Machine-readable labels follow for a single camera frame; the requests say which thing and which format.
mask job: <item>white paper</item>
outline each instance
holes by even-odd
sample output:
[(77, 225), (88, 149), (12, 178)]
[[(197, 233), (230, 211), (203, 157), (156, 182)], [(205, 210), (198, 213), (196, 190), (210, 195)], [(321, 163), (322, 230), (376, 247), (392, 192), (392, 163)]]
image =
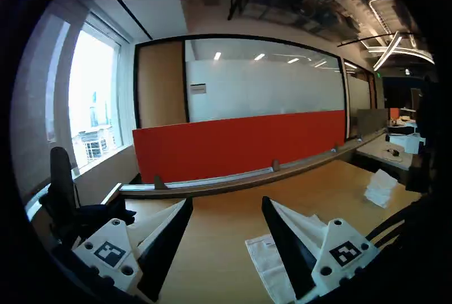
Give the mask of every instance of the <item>white paper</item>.
[(392, 178), (383, 170), (378, 170), (371, 178), (364, 195), (374, 204), (386, 208), (391, 198), (392, 189), (397, 185), (397, 179)]

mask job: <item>sign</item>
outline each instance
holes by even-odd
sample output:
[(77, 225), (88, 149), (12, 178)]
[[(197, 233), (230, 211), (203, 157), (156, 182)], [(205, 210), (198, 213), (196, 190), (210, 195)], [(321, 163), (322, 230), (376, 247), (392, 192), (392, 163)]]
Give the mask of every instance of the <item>sign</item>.
[(203, 94), (206, 93), (206, 84), (192, 84), (190, 85), (191, 94)]

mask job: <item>window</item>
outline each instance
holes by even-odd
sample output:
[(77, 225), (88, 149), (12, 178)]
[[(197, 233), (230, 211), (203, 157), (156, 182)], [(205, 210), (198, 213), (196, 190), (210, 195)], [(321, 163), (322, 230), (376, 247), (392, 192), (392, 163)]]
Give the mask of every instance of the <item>window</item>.
[(120, 45), (85, 24), (80, 31), (69, 79), (69, 120), (79, 168), (88, 167), (122, 145), (115, 81)]

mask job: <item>chair backrest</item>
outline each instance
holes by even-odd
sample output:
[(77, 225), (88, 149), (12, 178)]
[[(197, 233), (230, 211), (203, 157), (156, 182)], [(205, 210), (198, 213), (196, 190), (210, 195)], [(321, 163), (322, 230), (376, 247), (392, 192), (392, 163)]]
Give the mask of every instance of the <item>chair backrest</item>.
[(73, 221), (76, 203), (71, 162), (62, 147), (50, 150), (50, 186), (47, 195), (41, 197), (40, 202), (55, 225), (65, 225)]

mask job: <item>glass partition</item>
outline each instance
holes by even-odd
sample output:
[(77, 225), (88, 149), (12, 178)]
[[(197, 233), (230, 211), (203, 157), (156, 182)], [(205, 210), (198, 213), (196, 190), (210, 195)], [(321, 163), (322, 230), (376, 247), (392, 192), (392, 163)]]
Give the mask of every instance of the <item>glass partition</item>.
[(190, 121), (344, 109), (337, 57), (272, 41), (185, 41)]
[(350, 137), (358, 134), (358, 110), (376, 108), (374, 76), (369, 71), (344, 61), (349, 87)]

